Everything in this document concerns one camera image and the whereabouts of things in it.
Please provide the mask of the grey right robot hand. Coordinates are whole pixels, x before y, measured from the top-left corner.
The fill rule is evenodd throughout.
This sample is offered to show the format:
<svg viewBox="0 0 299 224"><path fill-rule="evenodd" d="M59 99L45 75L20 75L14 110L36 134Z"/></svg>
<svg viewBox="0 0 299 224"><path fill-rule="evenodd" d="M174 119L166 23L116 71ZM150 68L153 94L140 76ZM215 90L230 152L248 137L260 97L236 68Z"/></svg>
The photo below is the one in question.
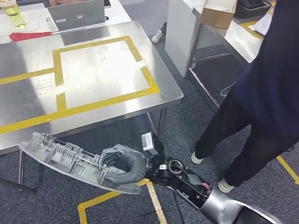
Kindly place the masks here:
<svg viewBox="0 0 299 224"><path fill-rule="evenodd" d="M145 178L147 158L143 153L127 146L117 144L103 149L98 165L113 166L124 173L108 173L104 180L114 185L137 183Z"/></svg>

